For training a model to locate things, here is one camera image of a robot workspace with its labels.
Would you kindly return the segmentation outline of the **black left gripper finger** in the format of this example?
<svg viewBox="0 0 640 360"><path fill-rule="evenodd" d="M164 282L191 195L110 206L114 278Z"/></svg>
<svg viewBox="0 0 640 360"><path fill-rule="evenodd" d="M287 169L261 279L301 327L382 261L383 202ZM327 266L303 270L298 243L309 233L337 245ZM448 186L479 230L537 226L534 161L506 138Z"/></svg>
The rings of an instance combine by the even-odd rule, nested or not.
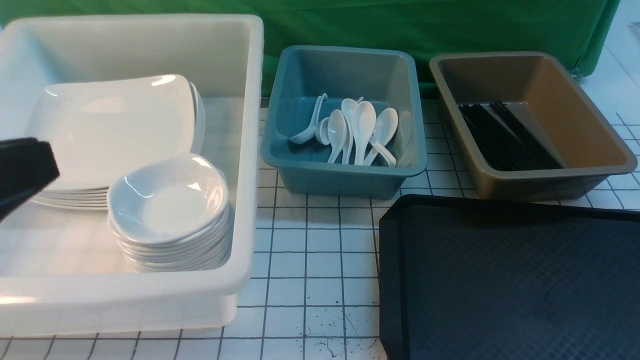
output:
<svg viewBox="0 0 640 360"><path fill-rule="evenodd" d="M0 142L0 221L59 178L49 142L16 137Z"/></svg>

